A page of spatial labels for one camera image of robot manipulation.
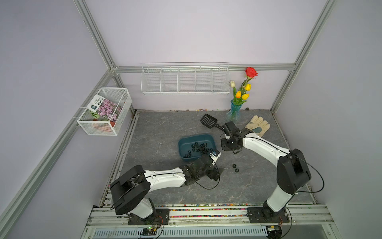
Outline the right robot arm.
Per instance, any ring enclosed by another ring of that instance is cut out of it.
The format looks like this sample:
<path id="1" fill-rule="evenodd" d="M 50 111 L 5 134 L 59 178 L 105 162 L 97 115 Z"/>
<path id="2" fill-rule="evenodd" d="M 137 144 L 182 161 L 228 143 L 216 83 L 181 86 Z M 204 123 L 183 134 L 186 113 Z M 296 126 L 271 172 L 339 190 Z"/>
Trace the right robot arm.
<path id="1" fill-rule="evenodd" d="M 232 121 L 219 127 L 225 138 L 221 147 L 225 151 L 239 153 L 242 149 L 250 150 L 270 162 L 276 169 L 276 188 L 264 202 L 262 218 L 271 221 L 284 213 L 287 203 L 297 193 L 307 193 L 301 188 L 312 178 L 310 168 L 301 150 L 277 146 L 258 136 L 253 130 L 239 129 Z"/>

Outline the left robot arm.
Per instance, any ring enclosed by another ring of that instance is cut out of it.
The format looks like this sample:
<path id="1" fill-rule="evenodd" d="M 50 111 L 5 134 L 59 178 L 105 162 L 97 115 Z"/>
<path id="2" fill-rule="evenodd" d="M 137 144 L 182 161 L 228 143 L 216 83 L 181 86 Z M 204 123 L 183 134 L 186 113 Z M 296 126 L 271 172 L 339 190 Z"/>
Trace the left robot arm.
<path id="1" fill-rule="evenodd" d="M 190 164 L 162 171 L 145 170 L 141 165 L 136 165 L 110 184 L 111 209 L 118 216 L 133 215 L 142 221 L 161 217 L 146 195 L 160 189 L 197 184 L 205 176 L 219 182 L 222 171 L 216 162 L 220 156 L 220 152 L 213 151 Z"/>

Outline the teal plastic storage box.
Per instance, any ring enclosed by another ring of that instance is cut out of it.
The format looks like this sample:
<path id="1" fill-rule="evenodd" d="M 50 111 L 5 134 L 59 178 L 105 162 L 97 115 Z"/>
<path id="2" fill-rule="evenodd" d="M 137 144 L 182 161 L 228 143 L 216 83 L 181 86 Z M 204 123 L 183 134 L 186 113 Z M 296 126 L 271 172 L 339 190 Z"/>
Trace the teal plastic storage box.
<path id="1" fill-rule="evenodd" d="M 216 150 L 216 145 L 210 134 L 199 134 L 181 138 L 178 150 L 184 162 L 191 162 L 203 155 L 209 155 Z"/>

